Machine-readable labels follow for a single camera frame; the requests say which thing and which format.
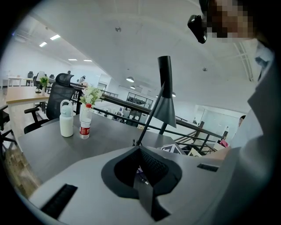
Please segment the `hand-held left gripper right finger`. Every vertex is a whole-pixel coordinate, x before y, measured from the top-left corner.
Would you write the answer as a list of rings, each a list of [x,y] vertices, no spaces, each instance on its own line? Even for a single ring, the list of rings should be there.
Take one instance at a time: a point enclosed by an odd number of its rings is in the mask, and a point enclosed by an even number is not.
[[[143,146],[138,151],[139,165],[153,187],[153,193],[170,193],[182,178],[181,167]]]

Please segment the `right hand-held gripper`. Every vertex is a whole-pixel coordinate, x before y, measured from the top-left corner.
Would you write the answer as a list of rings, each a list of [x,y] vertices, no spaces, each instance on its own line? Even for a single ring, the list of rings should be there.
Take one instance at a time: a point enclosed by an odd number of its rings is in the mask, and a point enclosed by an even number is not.
[[[186,155],[186,153],[177,144],[163,145],[162,147],[158,147],[158,149],[165,151],[165,152]]]

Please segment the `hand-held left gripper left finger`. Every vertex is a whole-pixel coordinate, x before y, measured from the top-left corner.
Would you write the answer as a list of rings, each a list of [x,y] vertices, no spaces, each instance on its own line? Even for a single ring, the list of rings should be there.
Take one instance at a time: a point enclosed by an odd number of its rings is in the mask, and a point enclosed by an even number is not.
[[[108,161],[101,170],[101,178],[104,184],[117,196],[138,198],[138,191],[133,185],[139,165],[140,148],[133,147]]]

